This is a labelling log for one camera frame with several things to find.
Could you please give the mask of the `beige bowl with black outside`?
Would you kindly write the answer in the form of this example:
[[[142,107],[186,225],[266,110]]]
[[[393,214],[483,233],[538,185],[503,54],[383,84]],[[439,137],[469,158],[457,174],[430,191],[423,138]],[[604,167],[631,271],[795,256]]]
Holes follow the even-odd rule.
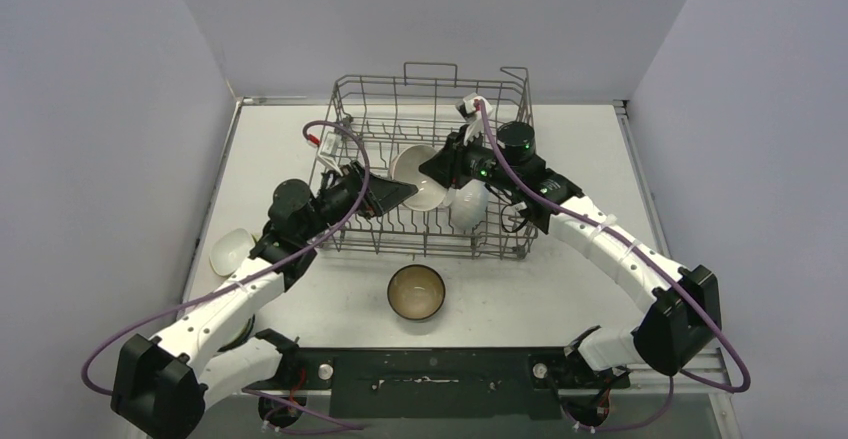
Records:
[[[387,301],[402,319],[422,322],[433,318],[446,298],[443,277],[423,264],[410,264],[398,269],[387,285]]]

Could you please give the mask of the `white bowl with tan outside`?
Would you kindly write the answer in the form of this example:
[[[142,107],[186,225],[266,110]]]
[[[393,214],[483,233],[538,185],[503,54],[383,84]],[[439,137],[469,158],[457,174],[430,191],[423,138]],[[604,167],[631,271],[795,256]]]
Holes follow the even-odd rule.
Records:
[[[393,160],[390,177],[399,182],[412,184],[418,192],[406,199],[403,205],[414,211],[430,211],[440,207],[448,207],[456,196],[432,178],[419,171],[419,166],[432,159],[437,150],[429,145],[412,145],[399,152]]]

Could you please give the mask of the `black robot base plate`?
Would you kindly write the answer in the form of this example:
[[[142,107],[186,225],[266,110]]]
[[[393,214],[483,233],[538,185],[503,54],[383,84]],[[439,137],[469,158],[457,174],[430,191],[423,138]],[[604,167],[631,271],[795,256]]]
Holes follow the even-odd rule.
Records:
[[[555,420],[567,403],[602,404],[606,390],[629,387],[629,375],[594,373],[557,347],[302,348],[255,386],[326,393],[335,418]]]

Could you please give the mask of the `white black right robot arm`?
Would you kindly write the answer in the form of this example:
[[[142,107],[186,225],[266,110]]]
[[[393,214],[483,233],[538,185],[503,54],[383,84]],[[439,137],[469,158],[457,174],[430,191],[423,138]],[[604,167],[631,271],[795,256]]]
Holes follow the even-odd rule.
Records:
[[[721,325],[714,274],[704,266],[688,269],[620,227],[537,154],[532,126],[513,121],[498,128],[495,149],[466,132],[451,133],[420,172],[445,188],[478,180],[507,194],[521,217],[582,253],[643,314],[618,328],[593,326],[568,344],[568,380],[588,388],[606,370],[631,364],[646,364],[665,376],[679,374]]]

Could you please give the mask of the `white square bowl green outside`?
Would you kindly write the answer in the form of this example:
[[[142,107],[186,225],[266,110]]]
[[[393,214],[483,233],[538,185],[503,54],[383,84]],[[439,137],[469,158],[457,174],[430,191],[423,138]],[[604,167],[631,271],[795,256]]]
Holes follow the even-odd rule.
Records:
[[[218,276],[232,275],[249,256],[254,245],[254,236],[244,228],[224,234],[213,244],[209,253],[212,271]]]

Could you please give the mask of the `white bowl with blue outside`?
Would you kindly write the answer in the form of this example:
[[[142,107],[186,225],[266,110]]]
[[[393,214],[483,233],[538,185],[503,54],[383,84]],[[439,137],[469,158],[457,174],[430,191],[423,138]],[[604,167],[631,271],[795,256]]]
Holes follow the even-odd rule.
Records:
[[[471,231],[486,216],[489,191],[485,184],[471,180],[460,189],[451,191],[450,224],[460,231]]]

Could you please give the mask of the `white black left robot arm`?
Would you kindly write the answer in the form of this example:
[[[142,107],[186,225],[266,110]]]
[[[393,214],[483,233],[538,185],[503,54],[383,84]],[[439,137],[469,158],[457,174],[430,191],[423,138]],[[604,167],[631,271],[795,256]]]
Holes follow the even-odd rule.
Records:
[[[313,193],[300,179],[274,190],[263,234],[231,278],[189,302],[189,311],[150,338],[121,347],[110,407],[151,438],[186,438],[211,406],[257,381],[282,390],[299,364],[284,338],[258,332],[232,347],[261,308],[287,292],[314,261],[316,247],[354,214],[379,217],[418,192],[351,162]]]

